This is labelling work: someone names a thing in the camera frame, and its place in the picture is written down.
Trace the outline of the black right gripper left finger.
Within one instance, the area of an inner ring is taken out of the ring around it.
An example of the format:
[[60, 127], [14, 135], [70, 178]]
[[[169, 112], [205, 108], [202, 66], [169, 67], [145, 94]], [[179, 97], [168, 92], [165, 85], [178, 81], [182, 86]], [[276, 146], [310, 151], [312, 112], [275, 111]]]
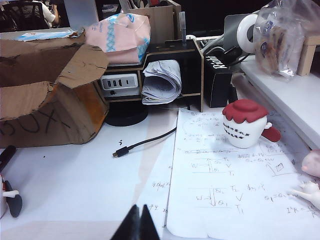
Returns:
[[136, 204], [128, 211], [111, 240], [138, 240], [140, 228], [140, 212]]

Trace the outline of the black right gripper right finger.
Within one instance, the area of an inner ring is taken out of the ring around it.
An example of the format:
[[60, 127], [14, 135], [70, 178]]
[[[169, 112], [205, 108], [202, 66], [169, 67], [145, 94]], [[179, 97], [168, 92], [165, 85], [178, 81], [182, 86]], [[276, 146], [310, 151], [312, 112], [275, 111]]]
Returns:
[[142, 214], [140, 217], [140, 239], [160, 240], [157, 229], [146, 204], [143, 206]]

